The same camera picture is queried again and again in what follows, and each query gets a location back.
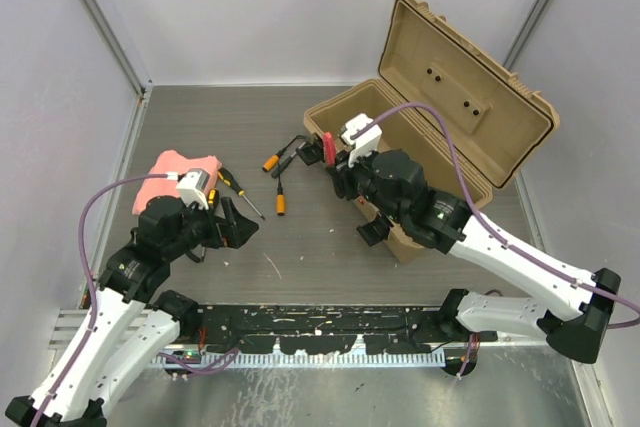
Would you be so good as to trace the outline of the yellow black screwdriver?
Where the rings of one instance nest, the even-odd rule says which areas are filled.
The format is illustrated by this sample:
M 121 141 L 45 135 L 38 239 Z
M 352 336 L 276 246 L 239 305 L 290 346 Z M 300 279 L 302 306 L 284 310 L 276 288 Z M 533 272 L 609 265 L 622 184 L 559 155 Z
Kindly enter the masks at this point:
M 245 189 L 240 185 L 240 183 L 237 181 L 237 179 L 228 169 L 224 167 L 220 167 L 218 169 L 218 178 L 227 187 L 229 187 L 238 197 L 242 198 L 261 220 L 265 220 L 264 214 L 247 197 Z
M 207 205 L 211 210 L 215 210 L 220 202 L 220 195 L 217 189 L 211 189 L 207 195 Z

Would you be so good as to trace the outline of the tan plastic tool case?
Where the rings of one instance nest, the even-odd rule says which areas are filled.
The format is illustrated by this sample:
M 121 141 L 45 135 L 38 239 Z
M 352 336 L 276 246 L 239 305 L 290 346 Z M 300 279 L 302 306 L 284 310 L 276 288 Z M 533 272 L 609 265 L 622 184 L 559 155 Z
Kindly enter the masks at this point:
M 311 140 L 301 159 L 323 158 L 321 137 L 339 136 L 360 113 L 382 121 L 381 151 L 403 150 L 422 165 L 429 185 L 460 195 L 454 169 L 465 177 L 475 205 L 487 205 L 560 125 L 554 107 L 431 12 L 420 0 L 395 0 L 378 75 L 308 109 Z

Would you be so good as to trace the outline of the black red pliers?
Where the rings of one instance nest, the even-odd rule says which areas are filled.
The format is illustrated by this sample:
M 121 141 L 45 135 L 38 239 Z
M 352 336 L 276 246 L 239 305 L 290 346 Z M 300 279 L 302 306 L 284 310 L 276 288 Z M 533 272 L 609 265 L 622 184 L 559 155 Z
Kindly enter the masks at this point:
M 336 165 L 336 147 L 333 136 L 330 132 L 324 132 L 322 135 L 323 156 L 327 167 Z

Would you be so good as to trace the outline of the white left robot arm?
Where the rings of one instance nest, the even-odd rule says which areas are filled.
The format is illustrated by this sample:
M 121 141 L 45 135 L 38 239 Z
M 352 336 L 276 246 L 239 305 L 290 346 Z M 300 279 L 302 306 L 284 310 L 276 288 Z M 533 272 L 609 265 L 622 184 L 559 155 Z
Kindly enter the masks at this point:
M 208 207 L 171 196 L 148 202 L 130 241 L 106 264 L 96 297 L 59 362 L 5 415 L 18 426 L 104 426 L 142 370 L 174 340 L 200 331 L 195 301 L 156 291 L 170 265 L 198 246 L 242 247 L 259 229 L 224 197 Z

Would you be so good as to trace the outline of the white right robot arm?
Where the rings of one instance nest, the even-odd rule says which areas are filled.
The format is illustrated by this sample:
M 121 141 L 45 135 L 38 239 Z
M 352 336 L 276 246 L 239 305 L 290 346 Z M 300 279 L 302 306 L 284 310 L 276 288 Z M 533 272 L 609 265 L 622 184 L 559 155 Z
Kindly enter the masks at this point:
M 422 166 L 401 150 L 356 161 L 341 152 L 326 170 L 338 197 L 361 197 L 377 209 L 359 229 L 369 244 L 387 239 L 397 224 L 415 243 L 478 265 L 525 292 L 523 298 L 494 298 L 452 290 L 439 311 L 444 337 L 459 341 L 470 332 L 503 331 L 542 339 L 577 362 L 597 360 L 619 275 L 572 266 L 509 234 L 464 199 L 430 187 Z

